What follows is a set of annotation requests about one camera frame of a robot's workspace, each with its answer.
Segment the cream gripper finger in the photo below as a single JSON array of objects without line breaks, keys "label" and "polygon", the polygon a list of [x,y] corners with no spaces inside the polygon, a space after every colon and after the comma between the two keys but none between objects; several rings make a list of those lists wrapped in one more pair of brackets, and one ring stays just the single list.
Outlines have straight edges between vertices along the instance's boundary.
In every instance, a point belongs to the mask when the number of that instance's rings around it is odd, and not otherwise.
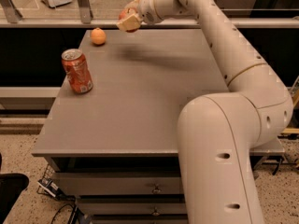
[{"label": "cream gripper finger", "polygon": [[124,8],[137,10],[140,2],[141,2],[141,0],[134,0],[130,3],[128,3]]},{"label": "cream gripper finger", "polygon": [[137,14],[120,14],[117,27],[124,32],[135,32],[141,27],[142,20]]}]

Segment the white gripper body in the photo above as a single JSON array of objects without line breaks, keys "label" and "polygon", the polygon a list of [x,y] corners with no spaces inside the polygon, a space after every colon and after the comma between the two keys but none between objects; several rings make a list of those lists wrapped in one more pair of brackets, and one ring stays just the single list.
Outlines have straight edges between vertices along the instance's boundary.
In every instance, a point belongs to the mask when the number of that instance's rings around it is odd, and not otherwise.
[{"label": "white gripper body", "polygon": [[146,24],[156,24],[161,22],[155,9],[154,1],[155,0],[140,0],[137,6],[139,16]]}]

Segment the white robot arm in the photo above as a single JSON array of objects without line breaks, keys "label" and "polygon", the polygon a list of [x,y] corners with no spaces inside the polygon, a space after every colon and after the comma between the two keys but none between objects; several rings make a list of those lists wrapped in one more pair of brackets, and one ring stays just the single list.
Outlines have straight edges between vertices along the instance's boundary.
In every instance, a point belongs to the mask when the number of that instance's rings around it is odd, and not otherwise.
[{"label": "white robot arm", "polygon": [[192,16],[227,85],[188,102],[178,118],[178,158],[189,224],[264,224],[249,152],[287,127],[292,98],[266,60],[214,0],[134,0],[117,26]]}]

